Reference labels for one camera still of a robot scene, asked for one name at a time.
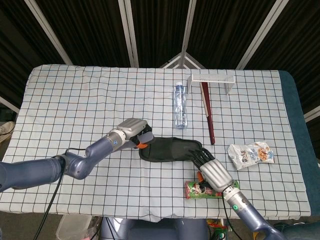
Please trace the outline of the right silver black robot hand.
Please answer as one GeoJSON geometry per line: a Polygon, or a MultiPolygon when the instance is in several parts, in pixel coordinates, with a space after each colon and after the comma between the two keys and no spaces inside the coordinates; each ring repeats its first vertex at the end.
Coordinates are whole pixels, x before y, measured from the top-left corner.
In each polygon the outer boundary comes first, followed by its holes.
{"type": "Polygon", "coordinates": [[[222,193],[233,183],[233,178],[223,166],[206,148],[189,150],[191,160],[201,172],[207,185],[222,193]]]}

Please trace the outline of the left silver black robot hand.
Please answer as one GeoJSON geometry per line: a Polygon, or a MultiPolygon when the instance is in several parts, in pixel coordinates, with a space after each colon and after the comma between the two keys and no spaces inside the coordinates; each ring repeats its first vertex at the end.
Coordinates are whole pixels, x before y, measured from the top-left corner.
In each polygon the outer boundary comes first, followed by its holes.
{"type": "Polygon", "coordinates": [[[122,131],[125,140],[131,141],[138,149],[145,149],[148,143],[154,139],[152,127],[143,119],[129,118],[120,123],[116,129],[122,131]]]}

